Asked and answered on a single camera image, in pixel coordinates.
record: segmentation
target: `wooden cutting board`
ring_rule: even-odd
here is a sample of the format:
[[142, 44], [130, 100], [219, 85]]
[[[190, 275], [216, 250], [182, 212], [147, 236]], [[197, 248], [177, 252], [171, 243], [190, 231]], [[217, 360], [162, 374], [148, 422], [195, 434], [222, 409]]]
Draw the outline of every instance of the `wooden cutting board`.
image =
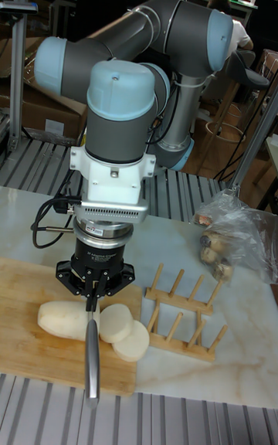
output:
[[[37, 325], [39, 306], [47, 301], [81, 301], [56, 278], [55, 270], [0, 257], [0, 372], [84, 388], [85, 343], [54, 337]], [[135, 320], [141, 316], [142, 289], [125, 287], [105, 297], [126, 304]], [[100, 388], [119, 396], [134, 392], [136, 362], [122, 361], [100, 340]]]

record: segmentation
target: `marble table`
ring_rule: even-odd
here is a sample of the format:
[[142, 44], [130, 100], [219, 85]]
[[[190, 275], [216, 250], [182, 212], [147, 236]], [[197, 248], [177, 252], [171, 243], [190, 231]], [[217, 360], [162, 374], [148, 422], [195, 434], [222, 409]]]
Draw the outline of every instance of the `marble table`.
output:
[[[1, 256], [55, 267], [74, 251], [74, 235], [65, 235], [55, 246], [37, 250], [29, 229], [39, 206], [49, 197], [0, 188]], [[62, 225], [65, 216], [49, 214], [48, 225]], [[136, 226], [126, 245], [124, 260], [136, 271], [136, 284], [150, 286], [160, 262], [164, 269], [158, 288], [171, 289], [178, 271], [185, 275], [176, 294], [188, 296], [200, 274], [205, 280], [196, 296], [207, 301], [215, 280], [199, 261], [201, 230], [192, 224], [149, 216]], [[45, 242], [51, 234], [39, 240]], [[143, 299], [141, 320], [147, 324], [154, 302]], [[158, 332], [166, 335], [179, 310], [161, 306]], [[229, 330], [216, 349], [214, 363], [202, 362], [150, 347], [137, 365], [138, 392], [227, 402], [259, 407], [278, 407], [278, 312], [270, 286], [251, 270], [238, 267], [232, 283], [220, 290], [215, 313], [207, 319], [203, 344], [209, 346], [226, 323]], [[195, 330], [195, 314], [184, 311], [176, 338], [189, 340]]]

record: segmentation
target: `daikon radish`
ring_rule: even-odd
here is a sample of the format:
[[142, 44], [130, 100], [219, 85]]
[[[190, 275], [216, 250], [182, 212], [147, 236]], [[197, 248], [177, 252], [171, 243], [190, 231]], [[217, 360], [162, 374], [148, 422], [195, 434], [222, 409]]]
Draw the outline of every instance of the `daikon radish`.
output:
[[[93, 314], [100, 330], [100, 306], [97, 303]], [[84, 341], [89, 313], [85, 302], [50, 301], [41, 305], [38, 313], [38, 325], [51, 335], [61, 338], [73, 338]]]
[[134, 320], [131, 333], [124, 340], [112, 344], [112, 347], [119, 358], [124, 361], [134, 362], [143, 358], [149, 344], [150, 335], [146, 327], [139, 321]]
[[113, 344], [127, 337], [134, 325], [134, 319], [125, 304], [112, 304], [100, 313], [100, 338]]

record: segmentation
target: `wooden peg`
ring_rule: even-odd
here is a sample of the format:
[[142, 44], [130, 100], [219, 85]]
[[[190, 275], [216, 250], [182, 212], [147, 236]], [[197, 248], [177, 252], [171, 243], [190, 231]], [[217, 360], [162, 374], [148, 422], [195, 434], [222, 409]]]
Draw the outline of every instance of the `wooden peg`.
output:
[[151, 315], [151, 319], [150, 319], [150, 321], [149, 321], [149, 323], [148, 323], [148, 326], [147, 326], [147, 331], [149, 332], [149, 334], [151, 333], [151, 329], [152, 329], [153, 326], [154, 326], [154, 322], [155, 322], [155, 320], [156, 320], [156, 318], [157, 318], [157, 316], [158, 316], [158, 313], [159, 313], [159, 306], [156, 306], [156, 307], [154, 308], [154, 312], [153, 312], [153, 314]]
[[185, 271], [184, 271], [183, 269], [181, 269], [181, 271], [180, 271], [180, 273], [178, 274], [178, 276], [177, 276], [175, 282], [173, 283], [173, 287], [172, 287], [172, 289], [171, 289], [170, 292], [169, 292], [169, 297], [173, 297], [173, 296], [174, 296], [174, 294], [175, 294], [175, 290], [176, 290], [177, 286], [179, 285], [179, 283], [180, 283], [180, 281], [181, 281], [181, 278], [182, 278], [184, 272], [185, 272]]
[[180, 311], [180, 313], [178, 313], [178, 316], [176, 317], [173, 325], [171, 326], [171, 330], [169, 331], [169, 333], [166, 337], [166, 342], [169, 342], [171, 340], [171, 338], [173, 337], [175, 330], [177, 329], [177, 326], [178, 326], [179, 322], [181, 321], [182, 317], [183, 317], [183, 314]]
[[207, 307], [211, 307], [212, 301], [214, 300], [214, 298], [217, 296], [218, 292], [220, 291], [222, 284], [223, 284], [223, 282], [222, 282], [222, 280], [220, 280], [218, 282], [218, 284], [216, 285], [214, 291], [212, 292], [211, 297], [208, 299], [208, 302], [206, 304]]
[[155, 301], [155, 307], [158, 306], [158, 316], [155, 318], [154, 320], [154, 326], [153, 326], [153, 333], [157, 334], [158, 333], [158, 318], [159, 318], [159, 307], [160, 307], [160, 301], [159, 299], [157, 299]]
[[[198, 309], [197, 310], [197, 328], [200, 326], [201, 323], [202, 323], [201, 311]], [[202, 345], [202, 332], [201, 331], [197, 337], [197, 344]]]
[[202, 329], [205, 327], [206, 324], [206, 320], [202, 320], [201, 324], [198, 326], [197, 330], [195, 330], [194, 334], [192, 335], [188, 345], [187, 345], [187, 349], [190, 349], [190, 347], [193, 346], [193, 344], [195, 343], [196, 338], [198, 337], [198, 335], [201, 333]]
[[153, 281], [152, 286], [151, 286], [151, 292], [153, 292], [153, 290], [156, 288], [156, 284], [158, 283], [158, 279], [161, 276], [161, 271], [163, 269], [163, 266], [164, 266], [163, 263], [160, 263], [159, 266], [158, 266], [158, 271], [155, 274], [154, 281]]
[[217, 335], [215, 341], [210, 346], [210, 348], [208, 350], [208, 354], [211, 354], [212, 352], [214, 352], [215, 347], [219, 344], [219, 342], [221, 341], [222, 337], [225, 335], [227, 330], [228, 330], [228, 325], [225, 324], [224, 327], [221, 328], [221, 330], [220, 330], [219, 334]]
[[197, 290], [199, 289], [199, 287], [200, 287], [202, 281], [204, 280], [204, 278], [205, 278], [205, 275], [201, 275], [201, 276], [199, 277], [199, 279], [198, 279], [198, 281], [197, 281], [197, 284], [195, 285], [193, 291], [191, 292], [191, 294], [190, 294], [190, 296], [189, 296], [189, 298], [188, 298], [188, 302], [191, 302], [191, 301], [193, 300], [193, 298], [194, 298], [194, 296], [195, 296]]

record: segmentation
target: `knife handle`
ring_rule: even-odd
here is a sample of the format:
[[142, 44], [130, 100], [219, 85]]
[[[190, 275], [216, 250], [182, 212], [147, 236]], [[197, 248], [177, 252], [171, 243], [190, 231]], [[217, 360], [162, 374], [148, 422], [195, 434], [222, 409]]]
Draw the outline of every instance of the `knife handle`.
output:
[[86, 328], [85, 396], [91, 409], [100, 400], [100, 347], [97, 323], [90, 320]]

